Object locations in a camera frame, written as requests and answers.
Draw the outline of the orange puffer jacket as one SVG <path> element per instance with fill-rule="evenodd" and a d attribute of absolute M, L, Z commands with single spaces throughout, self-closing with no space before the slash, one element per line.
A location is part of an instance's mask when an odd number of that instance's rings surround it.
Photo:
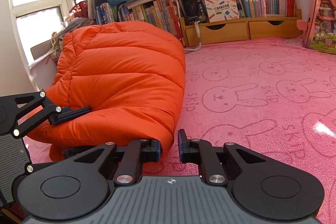
<path fill-rule="evenodd" d="M 74 120 L 43 122 L 29 133 L 48 143 L 50 159 L 72 147 L 157 139 L 163 155 L 174 143 L 185 92 L 185 53 L 168 32 L 141 22 L 79 28 L 64 36 L 58 72 L 47 97 L 91 111 Z"/>

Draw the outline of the pink bunny print mat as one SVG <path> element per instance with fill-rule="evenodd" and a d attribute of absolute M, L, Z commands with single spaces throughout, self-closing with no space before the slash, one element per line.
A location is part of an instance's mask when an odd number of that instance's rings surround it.
<path fill-rule="evenodd" d="M 146 174 L 194 174 L 178 159 L 177 131 L 216 146 L 227 141 L 315 175 L 319 211 L 335 223 L 335 56 L 281 39 L 204 46 L 185 54 L 185 92 L 174 143 Z M 50 161 L 48 143 L 25 138 L 33 162 Z"/>

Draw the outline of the stack of paper workbooks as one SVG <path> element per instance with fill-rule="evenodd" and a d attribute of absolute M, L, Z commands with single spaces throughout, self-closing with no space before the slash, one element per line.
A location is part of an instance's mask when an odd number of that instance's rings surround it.
<path fill-rule="evenodd" d="M 96 22 L 94 19 L 89 19 L 89 18 L 73 18 L 64 30 L 60 31 L 59 33 L 56 34 L 55 38 L 57 39 L 63 39 L 64 35 L 67 33 L 70 33 L 74 31 L 75 29 L 94 25 Z"/>

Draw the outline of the wooden drawer organizer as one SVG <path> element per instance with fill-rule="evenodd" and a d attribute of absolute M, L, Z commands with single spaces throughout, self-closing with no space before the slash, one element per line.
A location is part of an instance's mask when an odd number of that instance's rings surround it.
<path fill-rule="evenodd" d="M 186 24 L 181 18 L 181 29 L 186 47 L 235 42 L 263 38 L 296 38 L 302 32 L 296 21 L 301 19 L 301 10 L 296 9 L 294 17 L 242 18 L 212 23 L 199 24 L 201 37 L 197 36 L 195 27 Z"/>

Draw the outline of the pink toy house bag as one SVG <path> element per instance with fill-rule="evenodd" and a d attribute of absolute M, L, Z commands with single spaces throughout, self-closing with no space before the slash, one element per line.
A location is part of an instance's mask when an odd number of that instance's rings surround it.
<path fill-rule="evenodd" d="M 305 48 L 335 54 L 335 0 L 311 0 L 308 17 L 298 20 L 297 28 Z"/>

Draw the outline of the left row of books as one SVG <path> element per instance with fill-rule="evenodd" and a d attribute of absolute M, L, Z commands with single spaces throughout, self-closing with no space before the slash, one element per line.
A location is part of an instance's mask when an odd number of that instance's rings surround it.
<path fill-rule="evenodd" d="M 97 24 L 142 21 L 175 36 L 183 45 L 181 12 L 178 0 L 133 0 L 117 6 L 102 3 L 94 10 Z"/>

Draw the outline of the black smartphone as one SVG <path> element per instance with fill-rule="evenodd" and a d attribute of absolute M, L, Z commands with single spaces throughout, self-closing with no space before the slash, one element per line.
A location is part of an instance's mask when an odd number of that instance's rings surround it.
<path fill-rule="evenodd" d="M 182 10 L 187 24 L 207 21 L 206 11 L 202 0 L 181 0 Z"/>

